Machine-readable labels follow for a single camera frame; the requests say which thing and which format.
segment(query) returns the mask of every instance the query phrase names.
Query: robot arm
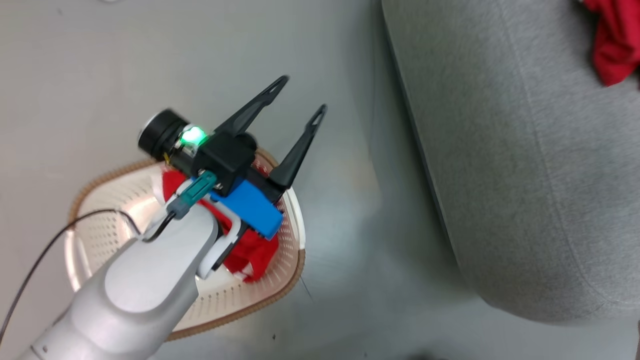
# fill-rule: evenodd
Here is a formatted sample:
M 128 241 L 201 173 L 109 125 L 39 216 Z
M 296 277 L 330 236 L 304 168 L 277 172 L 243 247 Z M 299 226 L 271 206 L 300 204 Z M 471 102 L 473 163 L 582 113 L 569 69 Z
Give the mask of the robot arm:
M 257 144 L 245 130 L 288 79 L 280 77 L 210 135 L 172 110 L 147 122 L 138 146 L 191 179 L 158 214 L 161 224 L 129 240 L 19 359 L 148 359 L 197 299 L 196 276 L 216 271 L 247 229 L 273 237 L 282 223 L 275 204 L 326 113 L 322 105 L 271 177 L 252 168 Z M 200 199 L 232 221 L 226 235 L 218 238 L 218 222 Z
M 217 221 L 195 205 L 155 241 L 127 242 L 19 359 L 149 358 L 196 300 L 196 272 L 217 236 Z

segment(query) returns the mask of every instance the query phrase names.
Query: red fabric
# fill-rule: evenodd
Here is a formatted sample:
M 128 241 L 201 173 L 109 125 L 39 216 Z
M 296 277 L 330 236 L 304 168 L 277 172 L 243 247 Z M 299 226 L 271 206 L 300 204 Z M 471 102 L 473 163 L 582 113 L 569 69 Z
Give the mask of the red fabric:
M 186 177 L 182 173 L 171 170 L 163 174 L 163 195 L 166 201 L 184 182 Z M 199 204 L 205 206 L 218 219 L 225 234 L 231 228 L 231 220 L 222 215 L 216 208 L 205 201 Z M 243 278 L 245 282 L 253 282 L 264 275 L 271 258 L 278 250 L 278 235 L 271 241 L 259 236 L 255 231 L 249 229 L 236 243 L 236 247 L 224 261 L 224 265 L 234 275 Z M 247 265 L 251 264 L 252 271 L 247 270 Z
M 604 85 L 621 83 L 640 66 L 640 1 L 584 0 L 600 14 L 593 63 Z

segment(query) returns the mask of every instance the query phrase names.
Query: camera lens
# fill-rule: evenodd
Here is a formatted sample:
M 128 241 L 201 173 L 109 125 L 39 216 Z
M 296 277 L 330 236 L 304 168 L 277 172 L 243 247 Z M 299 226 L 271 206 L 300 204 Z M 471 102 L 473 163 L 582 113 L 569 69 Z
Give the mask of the camera lens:
M 140 132 L 138 147 L 157 161 L 164 160 L 178 136 L 189 122 L 171 109 L 166 109 L 152 117 Z

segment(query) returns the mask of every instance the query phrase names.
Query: green led light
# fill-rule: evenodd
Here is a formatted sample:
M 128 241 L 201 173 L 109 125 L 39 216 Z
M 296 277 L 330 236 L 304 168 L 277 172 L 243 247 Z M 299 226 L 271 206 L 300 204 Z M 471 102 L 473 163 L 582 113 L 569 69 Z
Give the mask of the green led light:
M 200 145 L 206 139 L 207 133 L 202 131 L 202 129 L 200 129 L 199 127 L 193 126 L 191 129 L 185 131 L 182 134 L 182 136 L 180 137 L 180 142 L 184 144 L 189 143 L 193 145 Z

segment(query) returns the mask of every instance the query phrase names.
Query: white basket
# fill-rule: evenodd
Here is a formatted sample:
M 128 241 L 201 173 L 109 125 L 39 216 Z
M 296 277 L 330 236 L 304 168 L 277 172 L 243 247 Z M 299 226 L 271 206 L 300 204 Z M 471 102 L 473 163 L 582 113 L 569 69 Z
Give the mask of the white basket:
M 263 150 L 254 167 L 265 172 L 277 165 Z M 70 219 L 102 208 L 126 211 L 140 229 L 146 228 L 161 205 L 161 176 L 165 165 L 144 161 L 106 174 L 78 196 Z M 284 214 L 278 231 L 278 251 L 264 276 L 253 283 L 235 278 L 223 266 L 206 280 L 196 279 L 200 296 L 174 329 L 175 340 L 221 326 L 246 316 L 286 295 L 296 284 L 305 260 L 305 227 L 296 194 L 287 190 L 277 208 Z M 95 215 L 76 225 L 65 240 L 65 262 L 71 286 L 77 291 L 132 233 L 116 214 Z

